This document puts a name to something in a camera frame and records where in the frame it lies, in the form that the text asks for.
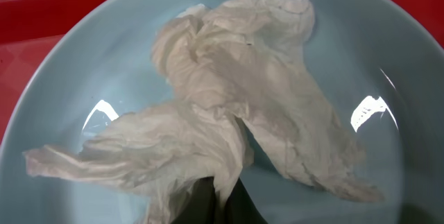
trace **plate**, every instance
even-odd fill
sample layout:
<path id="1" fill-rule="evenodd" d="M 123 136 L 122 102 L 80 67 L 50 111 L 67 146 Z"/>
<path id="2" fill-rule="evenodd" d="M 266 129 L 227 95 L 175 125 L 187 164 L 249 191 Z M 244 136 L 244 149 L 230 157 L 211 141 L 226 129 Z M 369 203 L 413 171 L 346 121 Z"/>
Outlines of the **plate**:
<path id="1" fill-rule="evenodd" d="M 197 3 L 108 0 L 80 21 L 37 70 L 10 120 L 0 153 L 0 223 L 130 224 L 149 199 L 90 184 L 30 178 L 22 152 L 58 144 L 71 152 L 125 112 L 172 98 L 150 62 L 160 27 Z M 389 0 L 311 0 L 305 62 L 367 160 L 356 173 L 382 203 L 352 203 L 282 179 L 254 142 L 241 175 L 269 223 L 397 223 L 414 213 L 443 220 L 444 52 Z"/>

